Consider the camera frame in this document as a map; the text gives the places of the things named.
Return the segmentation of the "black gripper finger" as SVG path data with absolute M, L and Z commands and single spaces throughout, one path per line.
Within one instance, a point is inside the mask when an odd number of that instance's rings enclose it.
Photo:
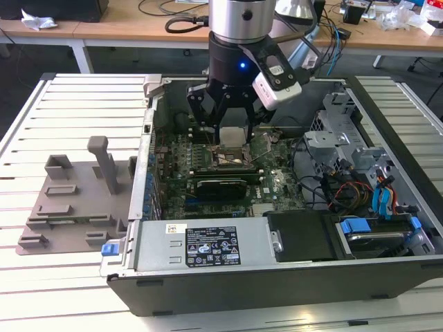
M 214 141 L 220 143 L 220 124 L 228 109 L 229 93 L 222 86 L 199 85 L 190 87 L 187 101 L 201 127 L 215 130 Z
M 246 141 L 250 142 L 253 128 L 262 122 L 269 123 L 274 116 L 274 111 L 266 109 L 256 95 L 249 93 L 242 94 L 240 104 L 246 112 Z

